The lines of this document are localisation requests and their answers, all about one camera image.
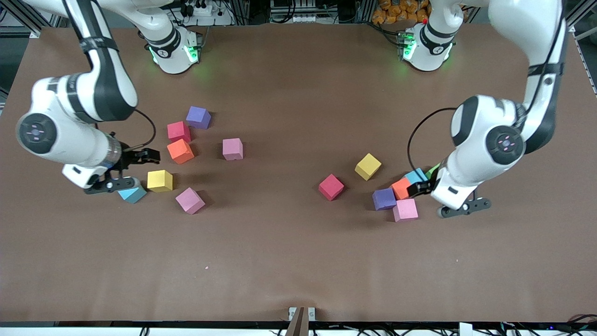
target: brown table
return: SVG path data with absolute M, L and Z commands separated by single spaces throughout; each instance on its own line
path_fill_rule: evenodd
M 480 187 L 493 207 L 391 221 L 371 193 L 408 171 L 406 141 L 429 112 L 473 94 L 521 100 L 527 60 L 488 25 L 465 25 L 438 71 L 417 72 L 366 26 L 215 28 L 196 65 L 167 75 L 134 29 L 114 29 L 139 108 L 158 125 L 176 190 L 138 204 L 85 196 L 61 165 L 19 147 L 14 129 L 39 78 L 88 69 L 72 30 L 32 39 L 0 118 L 1 320 L 277 320 L 314 306 L 320 320 L 562 321 L 597 310 L 597 100 L 573 42 L 553 140 Z M 166 124 L 190 105 L 213 112 L 194 130 L 198 157 L 175 164 Z M 413 145 L 430 166 L 447 156 L 450 113 Z M 150 135 L 138 115 L 100 125 L 129 144 Z M 240 137 L 245 159 L 221 157 Z M 368 152 L 382 163 L 365 182 Z M 316 186 L 330 173 L 347 190 Z M 174 197 L 208 201 L 185 214 Z

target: colored block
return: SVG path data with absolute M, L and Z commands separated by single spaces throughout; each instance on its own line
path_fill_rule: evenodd
M 222 141 L 222 154 L 228 161 L 242 159 L 242 142 L 239 138 L 224 139 Z
M 172 174 L 165 170 L 156 170 L 147 173 L 147 189 L 155 193 L 172 191 L 174 189 Z
M 189 126 L 185 125 L 182 121 L 168 124 L 168 138 L 170 139 L 170 142 L 177 142 L 180 139 L 190 142 Z
M 369 153 L 356 165 L 355 171 L 364 178 L 365 181 L 368 181 L 379 167 L 381 167 L 381 162 Z
M 334 176 L 334 174 L 330 174 L 319 184 L 319 192 L 321 192 L 328 201 L 334 200 L 343 189 L 344 185 Z
M 123 200 L 135 204 L 139 201 L 143 196 L 147 194 L 147 191 L 143 189 L 143 187 L 119 190 L 118 194 L 122 197 Z
M 197 195 L 197 192 L 191 188 L 187 188 L 180 195 L 176 196 L 176 201 L 190 215 L 199 211 L 205 205 L 205 202 Z
M 405 177 L 401 178 L 400 181 L 392 184 L 392 189 L 394 190 L 394 195 L 396 196 L 397 200 L 404 200 L 408 198 L 408 190 L 407 188 L 410 187 L 412 183 Z
M 211 114 L 204 108 L 191 106 L 187 114 L 187 123 L 196 129 L 206 130 L 210 126 Z
M 442 163 L 440 162 L 440 163 L 436 164 L 436 165 L 435 165 L 435 167 L 433 167 L 433 168 L 429 169 L 429 171 L 427 171 L 427 172 L 425 173 L 425 177 L 426 177 L 427 179 L 430 179 L 430 178 L 431 178 L 431 175 L 433 175 L 433 172 L 434 172 L 434 171 L 435 171 L 437 168 L 439 168 L 439 165 L 440 165 L 440 164 L 442 164 Z
M 373 204 L 375 210 L 388 210 L 396 206 L 396 197 L 394 196 L 394 190 L 391 188 L 375 190 L 373 192 Z
M 427 177 L 425 177 L 425 174 L 423 173 L 421 168 L 413 170 L 412 172 L 404 175 L 404 177 L 407 178 L 411 182 L 411 184 L 415 184 L 417 182 L 424 182 L 427 180 Z
M 412 198 L 396 201 L 393 211 L 396 222 L 408 222 L 418 218 L 417 205 Z
M 186 143 L 183 139 L 180 139 L 177 142 L 173 142 L 169 144 L 167 147 L 168 152 L 170 152 L 170 157 L 172 157 L 172 160 L 174 160 L 174 162 L 178 164 L 183 164 L 195 157 L 189 144 Z

